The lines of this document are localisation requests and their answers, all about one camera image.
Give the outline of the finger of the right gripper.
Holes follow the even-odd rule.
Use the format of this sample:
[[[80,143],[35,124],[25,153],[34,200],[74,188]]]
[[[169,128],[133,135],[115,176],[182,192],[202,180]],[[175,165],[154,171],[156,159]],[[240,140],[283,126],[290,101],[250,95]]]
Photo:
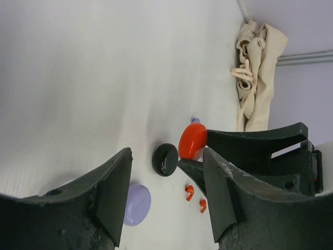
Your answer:
[[[203,162],[190,159],[180,159],[177,165],[186,175],[190,177],[191,180],[195,182],[204,197],[206,197],[207,192],[203,173]]]

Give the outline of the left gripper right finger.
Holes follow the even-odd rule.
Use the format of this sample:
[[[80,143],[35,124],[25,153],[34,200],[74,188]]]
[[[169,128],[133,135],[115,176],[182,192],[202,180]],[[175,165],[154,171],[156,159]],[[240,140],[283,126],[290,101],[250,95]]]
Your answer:
[[[206,148],[213,238],[220,249],[332,249],[332,195],[306,196],[270,185]]]

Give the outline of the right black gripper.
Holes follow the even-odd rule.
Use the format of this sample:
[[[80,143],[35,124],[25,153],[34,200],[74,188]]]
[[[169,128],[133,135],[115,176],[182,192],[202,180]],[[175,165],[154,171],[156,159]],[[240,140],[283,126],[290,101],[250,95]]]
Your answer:
[[[248,173],[268,174],[270,167],[267,182],[273,186],[299,194],[318,194],[323,190],[322,153],[306,139],[308,127],[298,122],[259,132],[208,130],[207,146]],[[273,153],[297,143],[301,143],[299,148],[271,159]]]

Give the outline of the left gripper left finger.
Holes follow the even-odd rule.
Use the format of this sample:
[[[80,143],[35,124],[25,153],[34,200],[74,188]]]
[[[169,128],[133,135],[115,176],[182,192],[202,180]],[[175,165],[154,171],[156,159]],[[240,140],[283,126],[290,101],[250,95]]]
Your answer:
[[[115,249],[132,169],[124,148],[100,167],[43,196],[1,196],[1,249]]]

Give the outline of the red earbud case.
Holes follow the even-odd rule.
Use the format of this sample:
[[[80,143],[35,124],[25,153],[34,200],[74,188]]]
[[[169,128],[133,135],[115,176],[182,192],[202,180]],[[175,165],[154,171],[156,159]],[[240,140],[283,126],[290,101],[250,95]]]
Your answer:
[[[201,123],[191,123],[184,130],[178,145],[181,159],[199,160],[208,139],[208,131]]]

